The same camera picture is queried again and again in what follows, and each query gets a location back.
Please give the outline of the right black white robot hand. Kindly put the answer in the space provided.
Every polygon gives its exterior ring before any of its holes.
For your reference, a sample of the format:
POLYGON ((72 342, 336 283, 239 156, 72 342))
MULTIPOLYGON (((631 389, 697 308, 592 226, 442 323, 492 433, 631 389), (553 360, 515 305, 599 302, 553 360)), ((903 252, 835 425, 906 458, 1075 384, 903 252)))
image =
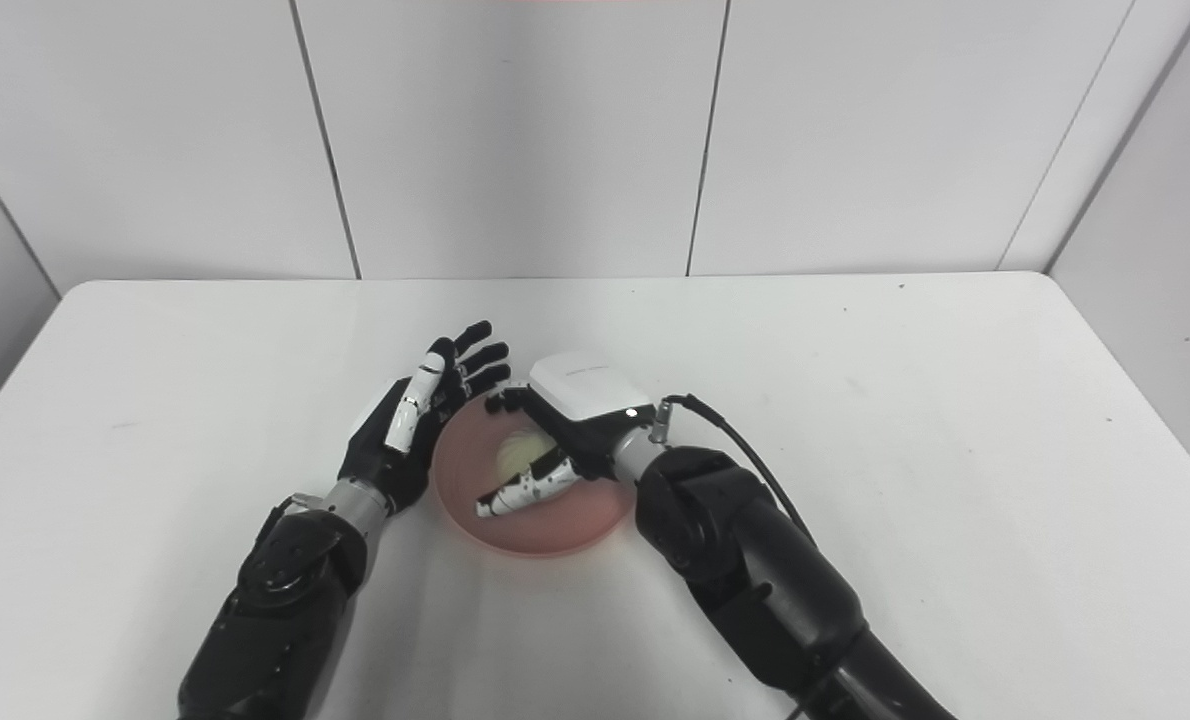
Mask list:
POLYGON ((527 381, 494 392, 486 411, 522 413, 555 445, 494 492, 477 497, 477 518, 505 516, 549 502, 581 480, 637 486, 668 451, 653 397, 591 352, 536 361, 527 381))

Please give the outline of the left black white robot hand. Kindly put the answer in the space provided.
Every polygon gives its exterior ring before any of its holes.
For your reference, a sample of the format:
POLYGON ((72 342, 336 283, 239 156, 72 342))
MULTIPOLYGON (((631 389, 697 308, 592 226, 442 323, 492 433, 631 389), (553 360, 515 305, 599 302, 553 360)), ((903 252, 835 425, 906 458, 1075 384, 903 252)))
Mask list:
POLYGON ((386 515, 397 515, 430 487, 436 442, 468 402, 511 378, 505 342, 489 320, 455 338, 436 338, 411 374, 397 378, 353 430, 338 478, 376 493, 386 515))

